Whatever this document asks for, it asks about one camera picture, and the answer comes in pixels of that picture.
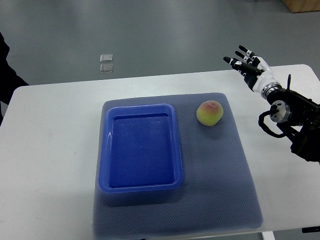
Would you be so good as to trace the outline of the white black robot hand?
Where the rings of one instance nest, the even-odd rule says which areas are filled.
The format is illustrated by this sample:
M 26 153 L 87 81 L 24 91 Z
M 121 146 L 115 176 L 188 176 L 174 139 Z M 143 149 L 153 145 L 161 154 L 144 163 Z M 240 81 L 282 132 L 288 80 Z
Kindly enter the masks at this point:
M 279 89 L 280 83 L 274 78 L 274 73 L 266 61 L 250 49 L 240 45 L 240 51 L 235 54 L 240 58 L 223 57 L 223 60 L 243 77 L 244 82 L 253 92 L 267 99 L 268 91 Z

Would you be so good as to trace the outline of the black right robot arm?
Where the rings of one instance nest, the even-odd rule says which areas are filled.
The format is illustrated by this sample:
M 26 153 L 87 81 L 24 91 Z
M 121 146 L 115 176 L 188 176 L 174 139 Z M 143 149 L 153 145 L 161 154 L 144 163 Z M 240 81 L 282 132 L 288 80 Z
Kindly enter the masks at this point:
M 272 82 L 262 89 L 262 97 L 270 104 L 258 125 L 274 138 L 288 138 L 293 154 L 307 162 L 320 161 L 320 105 L 287 87 Z

